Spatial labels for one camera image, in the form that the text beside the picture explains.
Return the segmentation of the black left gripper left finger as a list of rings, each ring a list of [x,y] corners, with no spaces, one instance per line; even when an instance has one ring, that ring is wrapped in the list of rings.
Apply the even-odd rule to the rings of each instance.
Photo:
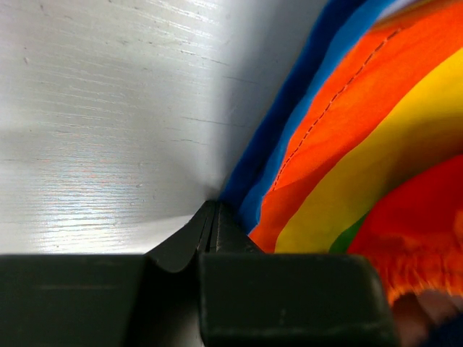
[[[204,203],[145,254],[4,254],[3,346],[201,346],[195,258]]]

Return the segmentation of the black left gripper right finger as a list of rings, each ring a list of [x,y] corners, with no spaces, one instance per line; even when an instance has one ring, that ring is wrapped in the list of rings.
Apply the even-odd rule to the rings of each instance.
[[[197,259],[200,334],[206,346],[397,346],[372,265],[345,254],[266,254],[211,211]]]

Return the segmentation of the rainbow striped shorts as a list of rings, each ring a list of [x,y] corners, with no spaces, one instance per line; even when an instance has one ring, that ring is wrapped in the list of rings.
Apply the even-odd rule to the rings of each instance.
[[[221,199],[265,252],[367,258],[405,346],[460,346],[462,3],[329,1]]]

